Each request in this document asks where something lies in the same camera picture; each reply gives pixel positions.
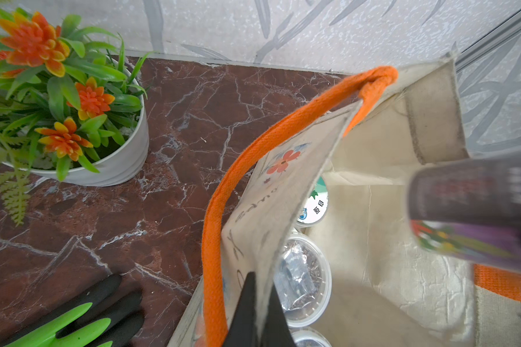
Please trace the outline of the beige canvas bag orange handles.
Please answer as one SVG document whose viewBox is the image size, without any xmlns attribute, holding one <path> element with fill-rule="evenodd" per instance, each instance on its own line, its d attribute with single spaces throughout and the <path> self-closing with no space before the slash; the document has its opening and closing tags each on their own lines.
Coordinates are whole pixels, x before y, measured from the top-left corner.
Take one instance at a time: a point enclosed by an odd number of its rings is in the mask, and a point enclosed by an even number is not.
<svg viewBox="0 0 521 347">
<path fill-rule="evenodd" d="M 206 211 L 203 279 L 171 346 L 191 346 L 200 304 L 220 346 L 254 271 L 262 316 L 276 249 L 318 177 L 329 211 L 309 232 L 329 259 L 333 346 L 521 346 L 521 302 L 477 287 L 473 266 L 422 250 L 408 176 L 466 157 L 454 59 L 345 78 L 276 123 L 232 164 Z"/>
</svg>

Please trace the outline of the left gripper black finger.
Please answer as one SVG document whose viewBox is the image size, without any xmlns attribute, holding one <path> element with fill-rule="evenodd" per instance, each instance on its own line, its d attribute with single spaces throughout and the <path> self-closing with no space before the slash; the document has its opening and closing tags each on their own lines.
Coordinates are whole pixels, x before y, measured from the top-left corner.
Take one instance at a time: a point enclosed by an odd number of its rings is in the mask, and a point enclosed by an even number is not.
<svg viewBox="0 0 521 347">
<path fill-rule="evenodd" d="M 276 288 L 272 287 L 266 312 L 256 308 L 256 274 L 250 272 L 237 303 L 224 346 L 295 347 Z"/>
</svg>

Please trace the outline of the red label seed jar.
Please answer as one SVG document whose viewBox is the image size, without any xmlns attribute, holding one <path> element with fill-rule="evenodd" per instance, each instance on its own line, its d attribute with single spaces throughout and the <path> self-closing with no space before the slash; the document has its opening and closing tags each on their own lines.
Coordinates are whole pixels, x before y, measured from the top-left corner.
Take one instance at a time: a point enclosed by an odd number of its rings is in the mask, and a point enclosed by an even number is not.
<svg viewBox="0 0 521 347">
<path fill-rule="evenodd" d="M 521 149 L 423 169 L 406 202 L 422 248 L 521 273 Z"/>
</svg>

